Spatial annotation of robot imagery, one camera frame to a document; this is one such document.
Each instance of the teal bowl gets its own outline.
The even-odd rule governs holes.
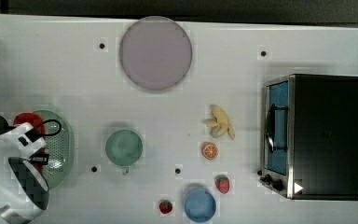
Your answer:
[[[143,147],[142,139],[137,133],[131,130],[119,130],[107,139],[105,152],[112,163],[127,168],[128,172],[128,167],[141,158]]]

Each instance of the orange slice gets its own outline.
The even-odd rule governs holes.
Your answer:
[[[213,160],[219,154],[219,149],[214,144],[206,144],[202,149],[202,155],[208,159]]]

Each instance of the microwave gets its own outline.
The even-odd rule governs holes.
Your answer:
[[[262,185],[287,199],[358,201],[358,77],[293,74],[263,92]]]

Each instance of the round plate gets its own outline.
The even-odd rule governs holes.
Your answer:
[[[191,59],[191,43],[185,30],[164,17],[137,21],[120,44],[120,61],[127,76],[151,91],[177,84],[187,73]]]

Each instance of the white table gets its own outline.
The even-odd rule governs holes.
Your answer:
[[[358,76],[358,29],[179,22],[192,42],[191,68],[178,87],[154,94],[120,67],[118,45],[133,22],[0,15],[0,114],[12,122],[48,108],[75,130],[74,168],[33,223],[190,223],[181,204],[192,183],[217,200],[213,224],[358,223],[358,202],[287,201],[256,175],[263,83],[293,73]],[[209,135],[210,105],[230,115],[234,141]],[[119,127],[145,140],[125,176],[104,154]],[[213,162],[200,154],[204,141],[221,151]],[[232,181],[227,195],[213,183],[222,173]],[[158,210],[164,198],[174,202],[166,217]]]

